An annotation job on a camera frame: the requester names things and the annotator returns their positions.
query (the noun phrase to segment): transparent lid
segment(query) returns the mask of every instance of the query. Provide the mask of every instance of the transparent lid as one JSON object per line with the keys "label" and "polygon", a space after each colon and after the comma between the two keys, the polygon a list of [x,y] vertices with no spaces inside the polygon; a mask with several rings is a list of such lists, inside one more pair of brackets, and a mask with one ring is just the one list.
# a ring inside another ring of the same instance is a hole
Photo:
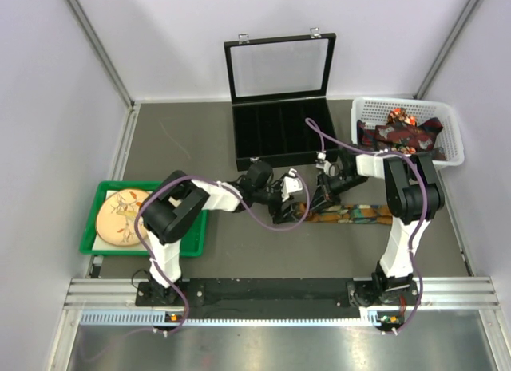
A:
{"label": "transparent lid", "polygon": [[325,96],[334,41],[309,35],[225,43],[232,102]]}

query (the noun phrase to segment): lid frame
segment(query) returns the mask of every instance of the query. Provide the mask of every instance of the lid frame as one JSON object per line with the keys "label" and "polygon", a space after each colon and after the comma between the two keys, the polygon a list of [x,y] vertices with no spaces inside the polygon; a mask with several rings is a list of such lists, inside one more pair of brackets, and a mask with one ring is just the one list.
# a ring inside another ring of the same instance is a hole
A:
{"label": "lid frame", "polygon": [[[299,36],[285,36],[285,37],[270,37],[258,38],[250,41],[226,41],[224,43],[225,60],[227,62],[227,71],[229,79],[229,88],[231,91],[231,102],[233,105],[246,104],[249,102],[260,101],[278,101],[290,99],[303,99],[307,97],[325,97],[327,95],[328,78],[330,76],[332,58],[334,55],[336,34],[304,34]],[[309,41],[309,40],[328,40],[327,55],[325,58],[325,67],[323,70],[323,79],[321,81],[321,88],[316,90],[306,90],[302,92],[289,92],[289,93],[272,93],[256,96],[242,96],[236,95],[236,87],[234,82],[234,69],[232,68],[232,55],[231,48],[249,47],[250,45],[272,44],[291,41]]]}

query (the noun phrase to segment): metal post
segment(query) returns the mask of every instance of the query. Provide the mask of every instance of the metal post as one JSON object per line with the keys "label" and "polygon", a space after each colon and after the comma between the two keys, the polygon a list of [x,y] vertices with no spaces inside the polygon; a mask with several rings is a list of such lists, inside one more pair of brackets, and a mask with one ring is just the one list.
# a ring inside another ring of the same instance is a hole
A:
{"label": "metal post", "polygon": [[90,24],[85,11],[83,10],[80,2],[78,0],[65,0],[73,12],[74,17],[77,19],[78,24],[82,28],[87,40],[89,40],[89,44],[92,46],[94,53],[97,58],[99,58],[101,65],[106,71],[109,79],[111,80],[113,86],[121,96],[122,100],[126,104],[127,107],[133,107],[133,100],[128,93],[125,85],[123,84],[121,77],[117,73],[115,67],[113,66],[112,61],[110,60],[109,55],[106,53],[105,48],[101,44],[99,37],[94,31],[93,26]]}
{"label": "metal post", "polygon": [[415,99],[421,100],[426,95],[428,89],[433,83],[434,78],[437,76],[438,71],[444,64],[444,61],[449,55],[449,52],[453,48],[454,43],[458,39],[458,36],[465,28],[466,23],[469,21],[470,17],[472,16],[474,10],[476,9],[480,1],[481,0],[469,0],[466,3],[465,8],[463,8],[463,11],[461,12],[459,18],[454,23],[453,29],[450,31],[449,36],[447,36],[444,45],[442,45],[440,51],[438,52],[438,55],[434,59],[429,72],[426,74],[426,77],[424,78],[424,81],[421,83],[421,86],[419,87],[417,94],[414,96]]}

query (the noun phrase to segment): open box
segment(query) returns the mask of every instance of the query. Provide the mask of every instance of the open box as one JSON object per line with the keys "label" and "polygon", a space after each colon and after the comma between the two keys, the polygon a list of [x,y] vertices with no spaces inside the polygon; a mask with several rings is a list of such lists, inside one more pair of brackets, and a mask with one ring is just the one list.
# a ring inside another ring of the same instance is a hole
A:
{"label": "open box", "polygon": [[[317,31],[224,43],[239,171],[256,158],[273,167],[313,164],[321,144],[307,117],[335,136],[326,99],[334,46],[335,34]],[[326,141],[325,150],[337,159],[336,144]]]}

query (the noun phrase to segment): gray tabletop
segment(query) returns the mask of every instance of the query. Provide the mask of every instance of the gray tabletop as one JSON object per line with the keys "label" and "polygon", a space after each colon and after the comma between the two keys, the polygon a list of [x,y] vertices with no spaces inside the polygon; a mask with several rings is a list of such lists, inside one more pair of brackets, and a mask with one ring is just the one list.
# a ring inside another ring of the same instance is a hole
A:
{"label": "gray tabletop", "polygon": [[[351,139],[351,101],[329,101],[337,137]],[[239,175],[230,103],[143,104],[125,169],[125,180],[163,180],[174,170],[214,180]],[[297,167],[312,190],[315,169]],[[275,170],[280,175],[286,168]],[[382,180],[369,180],[342,196],[344,203],[384,204]],[[267,208],[254,211],[270,223]],[[248,213],[209,213],[204,253],[181,259],[186,278],[343,278],[369,276],[382,256],[390,227],[304,223],[283,233],[262,228]],[[466,276],[447,210],[423,235],[417,253],[424,276]],[[147,268],[143,257],[106,257],[102,278],[128,278]]]}

